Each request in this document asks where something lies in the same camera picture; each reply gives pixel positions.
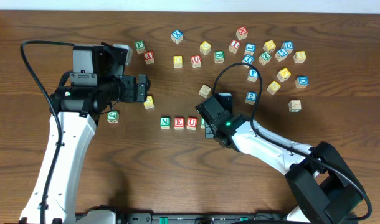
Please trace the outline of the green R block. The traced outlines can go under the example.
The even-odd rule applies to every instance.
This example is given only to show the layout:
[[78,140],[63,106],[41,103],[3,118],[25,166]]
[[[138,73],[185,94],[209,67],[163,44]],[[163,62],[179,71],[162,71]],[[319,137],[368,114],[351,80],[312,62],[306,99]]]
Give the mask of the green R block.
[[205,127],[206,127],[205,120],[201,118],[201,129],[205,129]]

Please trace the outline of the red E block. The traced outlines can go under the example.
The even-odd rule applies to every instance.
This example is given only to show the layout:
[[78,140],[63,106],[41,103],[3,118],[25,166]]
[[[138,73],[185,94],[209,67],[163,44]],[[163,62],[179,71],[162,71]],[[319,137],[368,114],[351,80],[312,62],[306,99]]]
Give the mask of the red E block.
[[184,129],[184,118],[174,118],[174,129],[175,130]]

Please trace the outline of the green N block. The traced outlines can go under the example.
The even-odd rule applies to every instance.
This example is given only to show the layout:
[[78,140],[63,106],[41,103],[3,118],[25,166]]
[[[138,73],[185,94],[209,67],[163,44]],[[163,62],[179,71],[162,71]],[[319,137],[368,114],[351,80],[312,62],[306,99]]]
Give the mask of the green N block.
[[170,117],[161,117],[160,118],[160,127],[161,127],[161,129],[169,129],[171,127]]

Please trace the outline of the blue P block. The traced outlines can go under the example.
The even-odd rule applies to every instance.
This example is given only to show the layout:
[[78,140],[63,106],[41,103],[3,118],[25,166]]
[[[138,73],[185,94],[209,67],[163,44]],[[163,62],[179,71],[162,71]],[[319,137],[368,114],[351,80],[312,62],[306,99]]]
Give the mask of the blue P block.
[[247,80],[250,82],[256,82],[259,78],[259,72],[253,68],[249,69]]

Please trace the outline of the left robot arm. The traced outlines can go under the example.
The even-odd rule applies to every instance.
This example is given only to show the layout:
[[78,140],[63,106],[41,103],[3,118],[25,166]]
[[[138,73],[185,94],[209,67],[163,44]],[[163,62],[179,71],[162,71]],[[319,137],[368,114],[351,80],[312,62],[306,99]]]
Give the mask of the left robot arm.
[[146,75],[110,77],[98,86],[65,86],[62,75],[50,109],[50,133],[36,186],[20,223],[75,223],[78,183],[87,148],[95,135],[102,102],[145,102],[151,82]]

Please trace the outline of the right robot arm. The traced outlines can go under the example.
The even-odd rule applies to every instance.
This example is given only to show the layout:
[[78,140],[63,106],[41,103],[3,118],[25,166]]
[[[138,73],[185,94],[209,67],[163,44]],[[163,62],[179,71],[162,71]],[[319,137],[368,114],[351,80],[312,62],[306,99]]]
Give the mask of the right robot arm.
[[285,176],[297,206],[284,216],[284,222],[357,223],[371,215],[371,208],[361,217],[353,215],[356,206],[369,199],[331,144],[293,142],[227,110],[202,117],[223,147],[254,156]]

